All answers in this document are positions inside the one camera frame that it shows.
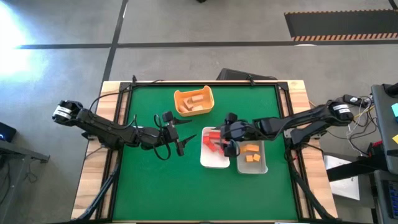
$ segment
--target black floor mat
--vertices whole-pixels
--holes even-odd
[[[286,12],[294,41],[398,38],[398,10]]]

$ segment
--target gray floor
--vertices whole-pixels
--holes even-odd
[[[110,43],[121,0],[0,1],[0,47],[17,44]],[[283,12],[390,8],[370,0],[131,0],[120,43],[290,40]],[[98,96],[109,49],[0,48],[0,121],[17,128],[15,143],[50,154],[33,164],[39,182],[24,190],[12,215],[18,223],[70,218],[87,142],[78,128],[55,124],[60,100],[88,106]],[[305,80],[308,96],[324,103],[344,93],[368,95],[370,86],[395,83],[397,45],[118,49],[110,80],[214,80],[224,67],[278,79]],[[346,128],[331,128],[344,136]],[[366,147],[378,133],[357,140]],[[322,148],[357,156],[344,140],[325,135]],[[335,197],[344,220],[371,222],[366,180],[361,201]]]

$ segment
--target green table surface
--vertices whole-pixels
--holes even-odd
[[[201,131],[218,126],[229,112],[239,119],[279,117],[273,86],[213,86],[215,106],[207,114],[183,118],[174,106],[174,91],[202,86],[147,86],[134,91],[129,120],[155,127],[154,114],[171,110],[177,118],[192,119],[177,126],[180,139],[192,134],[179,157],[172,146],[169,160],[154,151],[125,147],[113,220],[296,220],[297,214],[283,137],[266,141],[266,174],[242,175],[236,159],[226,169],[200,164]],[[161,156],[166,148],[158,148]]]

